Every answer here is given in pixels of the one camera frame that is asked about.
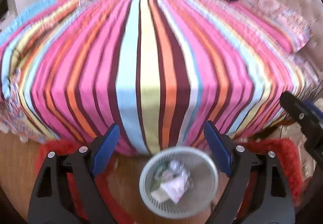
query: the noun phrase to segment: striped bedsheet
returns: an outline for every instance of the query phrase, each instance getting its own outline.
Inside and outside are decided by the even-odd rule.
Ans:
[[[282,92],[314,84],[234,3],[54,0],[0,45],[1,121],[39,142],[90,142],[114,122],[127,155],[205,148],[206,120],[259,132],[285,116]]]

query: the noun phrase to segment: pillow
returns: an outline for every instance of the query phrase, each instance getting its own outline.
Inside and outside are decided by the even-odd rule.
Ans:
[[[277,0],[239,0],[238,3],[281,33],[287,43],[277,42],[289,54],[299,51],[311,38],[310,23]]]

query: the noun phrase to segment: pink stripe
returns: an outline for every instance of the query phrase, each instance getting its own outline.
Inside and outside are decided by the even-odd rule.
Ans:
[[[193,51],[193,56],[196,61],[201,79],[201,84],[199,85],[199,87],[202,88],[200,107],[196,113],[195,120],[193,121],[193,124],[189,129],[185,140],[185,145],[191,145],[196,140],[205,117],[207,116],[213,105],[218,82],[212,68],[212,62],[203,46],[195,38],[195,34],[185,24],[183,19],[173,10],[172,6],[170,6],[168,2],[166,2],[166,0],[163,0],[163,4],[167,5],[167,8],[171,12],[172,17],[174,18],[181,32],[188,41],[190,48]]]
[[[80,79],[80,95],[82,99],[82,104],[85,109],[85,111],[91,115],[91,118],[93,120],[93,123],[96,125],[98,130],[101,134],[104,134],[107,130],[107,126],[104,124],[104,122],[101,120],[99,114],[97,113],[95,102],[94,102],[94,95],[93,95],[93,86],[96,74],[96,70],[98,69],[98,64],[100,62],[100,56],[102,54],[103,47],[106,44],[107,35],[109,34],[111,28],[114,28],[114,26],[111,26],[114,23],[114,20],[119,17],[118,11],[120,8],[127,7],[127,4],[129,3],[129,0],[119,0],[119,3],[115,6],[114,10],[110,13],[108,21],[105,23],[104,27],[102,28],[100,35],[95,40],[94,44],[92,45],[92,51],[89,53],[89,56],[87,58],[86,64],[84,66],[84,71],[82,72],[83,75]]]
[[[245,9],[243,6],[238,5],[238,10],[241,10],[245,15],[247,15],[248,17],[250,17],[253,22],[256,22],[259,24],[259,26],[261,26],[261,28],[263,28],[265,31],[271,31],[273,30],[273,32],[271,33],[271,35],[277,35],[277,36],[282,36],[279,32],[277,32],[273,27],[271,27],[269,24],[267,24],[266,22],[262,21],[260,18],[256,17],[254,14],[252,14],[249,10]],[[290,79],[290,74],[289,71],[287,70],[285,63],[282,62],[282,60],[278,59],[278,57],[274,56],[272,58],[272,61],[270,61],[271,64],[275,63],[279,66],[279,68],[276,67],[272,67],[271,71],[274,73],[274,79],[276,82],[276,86],[277,86],[277,93],[275,94],[275,97],[272,98],[272,103],[270,106],[268,106],[266,108],[266,110],[269,112],[270,109],[272,109],[274,106],[277,105],[277,103],[279,102],[279,97],[281,95],[282,92],[288,90],[291,91],[293,90],[293,84],[292,81]],[[280,109],[280,105],[278,105],[278,107],[275,108],[275,110],[279,110]],[[262,121],[264,119],[264,117],[266,116],[267,112],[262,112],[262,114],[257,118],[256,121],[254,121],[250,126],[248,126],[248,128],[246,128],[243,132],[243,135],[250,135],[253,132],[257,132],[259,131],[262,126],[261,125],[265,125],[267,124],[274,116],[275,116],[275,112],[272,113],[271,116],[269,116],[266,121]]]
[[[251,31],[249,28],[247,28],[246,26],[244,26],[243,21],[237,21],[234,17],[231,16],[231,14],[229,14],[228,12],[226,12],[225,10],[222,10],[220,8],[220,6],[214,6],[214,5],[210,5],[208,4],[209,9],[213,9],[214,12],[216,12],[217,15],[219,15],[221,18],[223,18],[229,25],[231,25],[232,27],[234,27],[234,29],[244,37],[244,39],[257,51],[257,53],[259,55],[262,56],[263,60],[266,59],[270,59],[270,61],[268,62],[268,64],[272,64],[273,67],[271,68],[272,73],[274,73],[274,79],[278,79],[278,81],[283,81],[283,83],[278,83],[278,92],[275,95],[275,98],[279,98],[283,85],[288,85],[288,82],[285,82],[284,76],[282,76],[279,72],[277,72],[277,70],[279,71],[278,67],[276,66],[276,62],[277,62],[277,57],[274,56],[272,54],[272,52],[267,48],[267,46],[259,39],[259,37],[257,35],[254,34],[253,31]],[[227,8],[228,11],[234,12],[234,9],[229,9]],[[285,75],[289,76],[287,70],[285,69],[285,67],[282,66],[282,63],[278,63],[278,65],[282,68],[283,71],[285,71]],[[274,105],[274,103],[272,103],[267,110],[269,111],[269,109]],[[266,112],[263,112],[263,115],[261,118],[263,118],[266,115]],[[225,126],[228,125],[229,123],[232,121],[232,119],[226,119],[225,121]],[[261,120],[258,118],[255,121],[255,125],[259,125],[261,123]]]
[[[271,67],[270,71],[274,79],[274,81],[272,81],[271,83],[276,84],[277,93],[275,94],[274,98],[266,100],[266,102],[263,104],[266,105],[269,101],[273,100],[270,106],[266,108],[266,110],[269,111],[270,108],[273,107],[275,102],[279,99],[281,93],[285,90],[285,87],[292,85],[291,80],[288,80],[289,73],[286,70],[285,66],[282,65],[281,61],[279,61],[279,59],[271,52],[271,50],[267,48],[267,45],[265,45],[260,40],[259,36],[256,35],[252,30],[250,30],[246,26],[243,26],[243,21],[237,22],[229,14],[225,14],[223,18],[226,19],[228,24],[234,26],[235,30],[239,32],[240,35],[248,34],[244,35],[244,39],[247,41],[247,43],[250,44],[250,46],[254,48],[257,54],[259,54],[261,59],[264,61],[264,64]],[[262,114],[256,119],[256,121],[254,121],[253,125],[249,126],[248,128],[246,128],[246,130],[244,130],[244,133],[246,135],[251,135],[252,133],[254,133],[256,127],[261,123],[262,119],[266,116],[266,114],[267,112],[262,112]]]
[[[107,2],[108,0],[102,0],[99,2],[99,4],[103,5],[104,2]],[[67,52],[64,60],[62,61],[61,67],[56,73],[56,79],[52,85],[51,92],[53,96],[53,100],[56,104],[56,107],[60,110],[60,112],[65,116],[65,118],[76,128],[78,129],[82,136],[87,140],[91,141],[90,136],[84,132],[82,128],[78,126],[76,121],[74,120],[67,104],[67,97],[65,95],[66,92],[66,86],[68,83],[70,72],[73,68],[75,58],[78,56],[79,49],[84,44],[84,41],[87,39],[88,32],[93,29],[93,26],[98,21],[99,17],[101,16],[101,13],[105,10],[104,6],[99,7],[99,10],[94,13],[94,15],[91,17],[91,21],[89,24],[81,30],[81,32],[77,35],[75,38],[74,43],[72,44],[71,48]],[[73,23],[69,31],[73,31],[76,28],[76,23]]]
[[[63,35],[58,38],[48,49],[48,52],[46,53],[43,61],[41,62],[39,66],[39,70],[36,73],[36,78],[34,81],[34,84],[32,86],[32,95],[35,101],[35,105],[37,109],[39,109],[41,115],[43,116],[44,120],[49,124],[53,125],[55,129],[58,130],[62,136],[68,136],[71,137],[71,135],[68,133],[66,135],[66,129],[64,126],[62,126],[61,122],[57,119],[55,115],[53,115],[47,108],[45,104],[45,99],[43,92],[45,91],[45,84],[47,77],[49,75],[50,69],[52,67],[53,62],[56,60],[55,56],[62,50],[62,45],[65,43],[66,40],[68,40],[71,36],[75,33],[76,26],[79,26],[84,18],[86,18],[89,14],[89,12],[92,12],[92,10],[98,9],[100,6],[100,3],[95,3],[91,8],[88,9],[87,12],[83,12],[76,20],[73,22],[73,24],[63,33]],[[81,135],[86,135],[86,133],[80,129],[77,128]]]
[[[35,103],[35,107],[41,114],[44,122],[49,127],[51,127],[59,135],[60,138],[62,139],[67,138],[69,140],[74,140],[73,136],[70,134],[68,130],[66,130],[66,128],[57,119],[57,117],[54,116],[47,109],[46,102],[44,99],[44,94],[43,94],[45,83],[47,81],[48,74],[52,66],[51,62],[56,58],[56,54],[59,52],[59,49],[61,49],[62,44],[63,44],[63,41],[61,42],[56,41],[48,50],[50,54],[46,54],[44,59],[41,62],[41,65],[37,71],[36,78],[32,86],[31,94]]]
[[[209,34],[209,38],[214,43],[215,49],[221,55],[229,76],[229,84],[232,87],[230,101],[226,105],[222,115],[215,122],[216,127],[221,129],[223,124],[225,122],[231,122],[237,112],[248,102],[253,84],[247,74],[246,67],[240,54],[232,45],[203,16],[197,14],[196,11],[191,12],[191,15],[195,16],[196,21],[200,23],[205,29],[205,32]],[[226,128],[221,129],[221,132],[225,133],[226,130]]]

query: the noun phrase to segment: blue handle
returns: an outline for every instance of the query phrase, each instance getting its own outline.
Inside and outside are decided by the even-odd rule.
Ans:
[[[303,101],[304,105],[307,106],[314,114],[317,116],[317,118],[323,120],[323,113],[321,110],[317,108],[310,100]]]
[[[93,157],[93,166],[91,174],[96,177],[98,174],[103,173],[109,159],[112,156],[114,148],[120,137],[120,128],[118,125],[113,125],[105,136],[104,141]]]
[[[210,123],[206,122],[204,124],[204,136],[210,149],[218,162],[218,166],[222,172],[224,172],[228,177],[232,176],[232,157],[221,140],[221,134],[217,129]]]

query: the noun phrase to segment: bed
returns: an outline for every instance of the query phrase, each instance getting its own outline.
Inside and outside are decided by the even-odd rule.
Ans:
[[[126,155],[205,149],[206,120],[250,137],[285,117],[283,91],[309,97],[323,65],[320,0],[279,1],[41,0],[0,34],[0,120],[41,143],[114,122]]]

